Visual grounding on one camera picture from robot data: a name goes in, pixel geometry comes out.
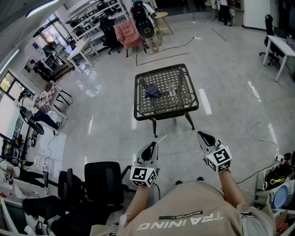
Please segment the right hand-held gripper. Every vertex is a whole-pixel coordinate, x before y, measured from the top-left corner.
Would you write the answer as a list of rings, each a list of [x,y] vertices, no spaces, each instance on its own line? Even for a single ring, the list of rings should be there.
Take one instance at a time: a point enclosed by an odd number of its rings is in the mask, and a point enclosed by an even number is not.
[[[200,130],[197,132],[197,138],[204,152],[204,160],[214,172],[220,173],[229,169],[232,161],[231,152],[217,134]]]

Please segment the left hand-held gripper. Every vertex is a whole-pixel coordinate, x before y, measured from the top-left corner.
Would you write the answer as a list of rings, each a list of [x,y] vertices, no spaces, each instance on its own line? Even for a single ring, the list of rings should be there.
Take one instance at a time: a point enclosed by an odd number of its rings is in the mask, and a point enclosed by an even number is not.
[[[151,187],[158,176],[158,143],[151,142],[140,150],[130,169],[130,181],[137,187]]]

